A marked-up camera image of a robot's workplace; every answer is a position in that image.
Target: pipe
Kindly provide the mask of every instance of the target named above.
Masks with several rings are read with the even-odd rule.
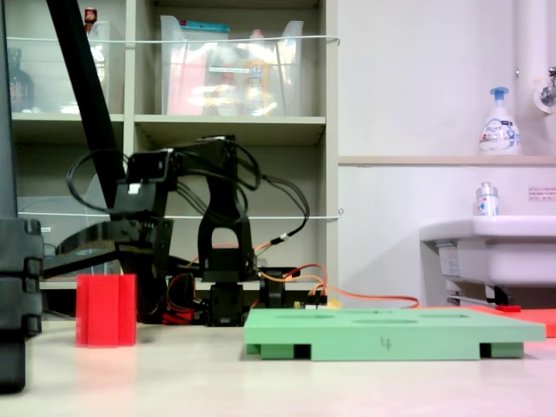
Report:
[[[533,100],[548,77],[549,0],[516,0],[516,50],[520,75],[516,85],[515,115],[526,155],[552,154],[547,124],[553,124]]]

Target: red object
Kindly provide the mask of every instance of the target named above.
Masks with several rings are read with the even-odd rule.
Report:
[[[521,306],[496,306],[496,309],[502,313],[519,313]]]
[[[162,318],[162,324],[191,324],[194,318],[195,310],[187,308],[166,313]]]
[[[450,307],[424,307],[424,308],[450,308]],[[530,321],[532,323],[544,324],[546,326],[546,337],[556,338],[556,309],[531,309],[521,310],[515,312],[500,311],[498,309],[489,308],[486,306],[465,306],[465,307],[452,307],[452,308],[471,308],[472,310],[482,311],[483,313],[503,315],[512,319]]]
[[[136,344],[136,276],[77,276],[76,344],[115,348]]]

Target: bottle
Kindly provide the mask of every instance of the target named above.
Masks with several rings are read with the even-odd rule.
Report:
[[[260,30],[253,30],[250,39],[264,39]],[[245,105],[248,115],[250,116],[268,116],[268,79],[269,67],[268,63],[262,59],[264,51],[264,42],[249,43],[249,59],[245,66],[249,73],[246,85]]]
[[[482,182],[477,189],[476,215],[500,215],[498,190],[490,182]]]
[[[494,96],[494,108],[486,120],[479,142],[483,155],[521,155],[520,131],[504,105],[504,95],[508,92],[506,87],[490,90]]]
[[[31,77],[21,69],[21,50],[19,48],[8,48],[8,74],[11,111],[18,113],[33,109],[35,86]]]
[[[87,37],[89,37],[89,34],[93,29],[93,25],[96,23],[97,20],[98,20],[98,11],[96,11],[95,8],[88,7],[87,9],[85,9],[85,16],[83,17],[83,21],[85,22],[84,27],[85,27],[85,32],[87,32]]]

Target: small bottle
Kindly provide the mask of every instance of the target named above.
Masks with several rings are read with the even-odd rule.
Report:
[[[31,77],[21,69],[21,50],[8,48],[8,74],[10,77],[10,104],[15,113],[33,108],[35,87]]]
[[[262,56],[264,35],[256,29],[250,39],[258,40],[249,44],[249,59],[245,63],[248,69],[245,99],[247,113],[250,116],[268,116],[269,67]]]
[[[477,215],[500,215],[498,207],[498,190],[490,182],[482,182],[477,189]]]
[[[97,20],[98,20],[98,12],[96,11],[95,8],[88,7],[87,9],[85,9],[85,16],[83,18],[83,21],[85,22],[84,26],[85,26],[85,32],[87,32],[87,37],[89,37],[89,34],[93,29],[93,25],[96,23]]]

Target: clear plastic container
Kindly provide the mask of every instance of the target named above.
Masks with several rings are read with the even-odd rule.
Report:
[[[106,207],[100,183],[95,175],[84,199],[100,207]],[[85,208],[73,197],[18,197],[17,209],[22,218],[37,219],[41,223],[44,239],[45,258],[54,256],[56,246],[74,233],[98,222],[109,219],[103,213]],[[69,259],[89,255],[95,249],[86,249],[75,254],[67,255]],[[64,276],[75,277],[78,274],[119,274],[120,266],[117,261],[107,262],[71,272]]]
[[[96,72],[101,79],[106,103],[110,113],[123,112],[123,59],[124,45],[103,43],[105,40],[121,40],[122,36],[110,22],[96,22],[89,35],[89,42]],[[10,93],[13,111],[24,113],[68,113],[79,114],[79,108],[70,78],[57,42],[8,40],[9,51],[18,51],[19,73],[10,66]],[[25,80],[31,90],[25,100],[13,105],[14,95],[18,94],[21,82],[13,77],[30,78]]]
[[[174,17],[162,16],[161,26],[162,40],[185,40]],[[300,36],[302,26],[290,22],[283,35]],[[162,45],[164,115],[301,116],[300,39],[218,42],[212,36],[214,42]]]

